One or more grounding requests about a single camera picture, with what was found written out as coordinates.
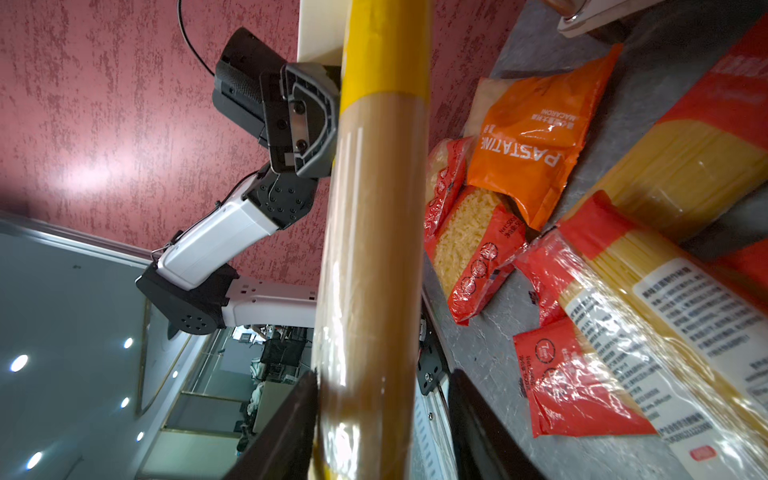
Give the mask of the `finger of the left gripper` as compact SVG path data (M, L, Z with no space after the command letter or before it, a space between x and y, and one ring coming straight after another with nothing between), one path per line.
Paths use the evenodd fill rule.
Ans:
M339 66L287 63L260 76L270 166L277 174L331 174L341 97Z

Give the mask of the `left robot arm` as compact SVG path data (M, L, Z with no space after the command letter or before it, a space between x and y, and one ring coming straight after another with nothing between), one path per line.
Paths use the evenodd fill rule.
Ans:
M214 72L212 102L269 153L214 210L174 235L137 288L180 331L277 324L311 328L317 293L246 278L230 262L312 210L336 153L341 73L291 63L245 28L228 40Z

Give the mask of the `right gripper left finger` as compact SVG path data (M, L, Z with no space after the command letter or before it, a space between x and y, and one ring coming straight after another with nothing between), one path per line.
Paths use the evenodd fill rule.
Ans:
M318 381L310 371L223 479L308 479L317 416Z

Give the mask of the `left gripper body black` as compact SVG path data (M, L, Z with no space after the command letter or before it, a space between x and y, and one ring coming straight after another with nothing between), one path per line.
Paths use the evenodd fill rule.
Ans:
M214 71L214 107L229 120L268 146L261 91L263 73L278 73L286 60L245 27L229 38Z

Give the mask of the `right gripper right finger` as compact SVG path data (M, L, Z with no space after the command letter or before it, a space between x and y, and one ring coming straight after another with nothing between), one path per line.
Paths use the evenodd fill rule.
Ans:
M448 416L459 479L541 479L467 374L449 377Z

